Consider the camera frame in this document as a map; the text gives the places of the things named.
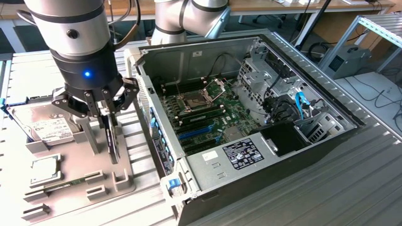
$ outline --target chair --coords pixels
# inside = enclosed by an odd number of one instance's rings
[[[279,21],[278,28],[282,28],[283,21],[286,20],[286,14],[282,14],[280,16],[276,16],[276,15],[258,15],[256,18],[252,20],[252,23],[256,24],[258,18],[262,17],[262,16],[268,18],[268,20],[271,20],[270,17],[275,18]]]

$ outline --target green circuit board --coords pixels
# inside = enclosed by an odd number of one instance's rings
[[[183,150],[188,155],[247,136],[250,131],[260,126],[247,114],[240,101],[235,98],[230,83],[211,82],[206,90],[211,98],[219,96],[212,102],[202,98],[203,90],[160,97],[169,122],[176,131],[178,139],[182,143]],[[214,107],[218,108],[218,106],[222,105],[223,108],[219,108],[216,111],[206,112],[204,114],[200,114],[200,116],[196,116],[195,119],[200,118],[198,122],[190,123],[190,125],[179,124],[178,116],[186,116],[186,114],[191,112],[208,110]],[[180,135],[208,126],[212,126],[210,132],[180,139]]]

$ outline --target gray electronic box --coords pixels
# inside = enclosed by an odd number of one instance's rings
[[[324,62],[332,49],[327,50],[320,62]],[[328,64],[328,67],[323,69],[323,72],[332,79],[350,77],[366,65],[370,58],[371,52],[368,49],[360,48],[358,45],[346,45],[339,49],[334,60]]]
[[[362,122],[263,35],[125,51],[178,224],[315,163]]]

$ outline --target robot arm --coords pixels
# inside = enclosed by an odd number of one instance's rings
[[[228,21],[228,0],[155,0],[152,45],[183,42],[186,30],[215,39]]]
[[[25,0],[31,13],[17,13],[37,26],[64,78],[64,87],[53,91],[52,104],[79,118],[97,118],[105,136],[111,138],[109,151],[116,149],[116,113],[128,108],[139,91],[136,79],[123,78],[119,74],[113,54],[139,27],[137,0],[135,3],[136,24],[117,44],[109,37],[112,22],[107,22],[104,0]],[[230,16],[227,0],[155,0],[155,3],[152,44],[186,41],[184,30],[208,38],[219,36]],[[131,2],[119,20],[129,10]],[[120,89],[123,94],[115,97]]]
[[[103,0],[25,0],[25,4],[33,21],[25,17],[29,13],[19,14],[37,26],[65,81],[53,92],[52,104],[80,118],[97,118],[103,127],[101,102],[115,126],[115,114],[131,104],[137,85],[135,79],[121,78],[113,52],[135,34],[140,14],[127,37],[113,45]],[[121,87],[123,95],[113,100]]]

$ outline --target power supply label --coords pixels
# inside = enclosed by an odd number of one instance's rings
[[[223,147],[223,151],[236,170],[264,159],[250,138]]]

